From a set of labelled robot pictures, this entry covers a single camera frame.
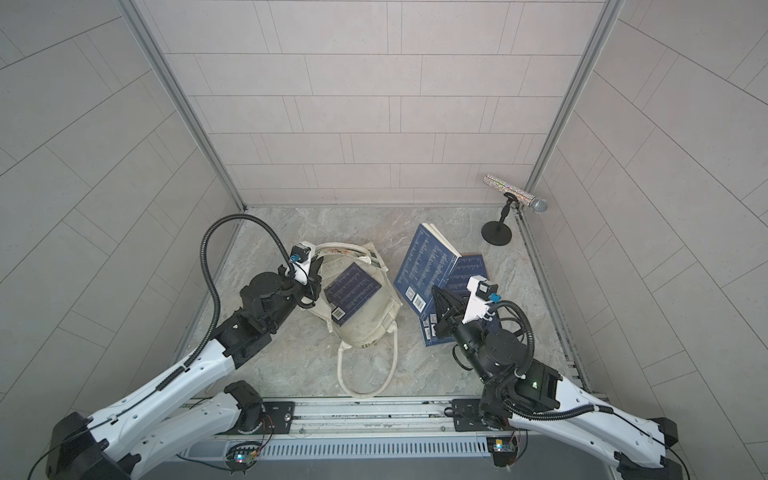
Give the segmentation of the stack of dark blue books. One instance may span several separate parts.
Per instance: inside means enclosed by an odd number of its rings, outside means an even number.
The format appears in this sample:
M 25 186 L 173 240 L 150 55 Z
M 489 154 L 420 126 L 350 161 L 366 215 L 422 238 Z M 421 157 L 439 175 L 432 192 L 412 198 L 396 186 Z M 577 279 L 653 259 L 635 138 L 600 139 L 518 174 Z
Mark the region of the stack of dark blue books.
M 344 325 L 380 289 L 381 284 L 377 280 L 352 263 L 324 290 L 332 321 L 336 325 Z

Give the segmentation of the floral canvas tote bag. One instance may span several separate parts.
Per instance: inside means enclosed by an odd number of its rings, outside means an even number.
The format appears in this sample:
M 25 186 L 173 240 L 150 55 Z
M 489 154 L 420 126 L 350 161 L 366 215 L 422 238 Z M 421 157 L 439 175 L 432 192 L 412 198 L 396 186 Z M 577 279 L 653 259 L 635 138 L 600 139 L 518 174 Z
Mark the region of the floral canvas tote bag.
M 376 397 L 390 385 L 399 360 L 396 317 L 403 302 L 388 278 L 389 268 L 371 242 L 327 242 L 312 246 L 310 253 L 310 267 L 321 278 L 319 298 L 310 312 L 340 339 L 336 370 L 339 385 L 353 398 Z M 344 380 L 344 353 L 369 348 L 386 335 L 392 337 L 392 362 L 383 384 L 370 392 L 349 388 Z

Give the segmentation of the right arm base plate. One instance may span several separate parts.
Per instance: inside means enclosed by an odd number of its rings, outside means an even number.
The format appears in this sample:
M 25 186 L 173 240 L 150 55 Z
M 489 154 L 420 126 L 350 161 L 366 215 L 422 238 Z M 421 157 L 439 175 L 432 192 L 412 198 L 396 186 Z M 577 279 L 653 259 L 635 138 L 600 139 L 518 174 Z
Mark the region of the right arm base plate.
M 457 398 L 443 411 L 444 415 L 453 421 L 457 432 L 493 431 L 496 427 L 489 425 L 480 412 L 479 398 Z

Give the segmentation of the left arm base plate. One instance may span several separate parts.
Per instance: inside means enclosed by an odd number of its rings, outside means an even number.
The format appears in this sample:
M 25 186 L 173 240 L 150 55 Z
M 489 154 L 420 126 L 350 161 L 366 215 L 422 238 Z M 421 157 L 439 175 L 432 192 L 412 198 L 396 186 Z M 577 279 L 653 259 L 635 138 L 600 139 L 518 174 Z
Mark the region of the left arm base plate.
M 296 403 L 292 401 L 266 401 L 257 435 L 287 435 L 290 432 Z

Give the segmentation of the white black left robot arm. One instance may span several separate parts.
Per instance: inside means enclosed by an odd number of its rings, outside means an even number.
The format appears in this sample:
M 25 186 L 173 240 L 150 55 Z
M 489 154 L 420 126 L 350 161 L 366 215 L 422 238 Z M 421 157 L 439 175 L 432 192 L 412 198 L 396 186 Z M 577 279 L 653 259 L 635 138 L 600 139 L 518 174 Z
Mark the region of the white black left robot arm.
M 49 479 L 139 479 L 200 440 L 229 430 L 250 434 L 266 425 L 263 400 L 245 381 L 234 382 L 184 413 L 194 394 L 234 372 L 272 340 L 298 307 L 321 292 L 321 259 L 299 244 L 290 266 L 264 272 L 244 287 L 242 306 L 216 323 L 208 340 L 123 399 L 90 417 L 73 413 L 53 428 L 40 458 Z

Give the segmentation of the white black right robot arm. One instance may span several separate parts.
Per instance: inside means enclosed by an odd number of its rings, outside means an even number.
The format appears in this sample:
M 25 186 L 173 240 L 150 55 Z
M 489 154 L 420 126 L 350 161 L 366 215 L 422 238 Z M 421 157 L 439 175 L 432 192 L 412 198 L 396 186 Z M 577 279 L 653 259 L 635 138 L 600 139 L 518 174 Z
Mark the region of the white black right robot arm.
M 491 429 L 538 432 L 602 460 L 624 479 L 687 479 L 673 450 L 677 424 L 631 415 L 577 386 L 535 357 L 535 335 L 522 308 L 497 285 L 471 278 L 468 297 L 433 287 L 436 333 L 450 337 L 461 367 L 483 383 L 477 407 Z

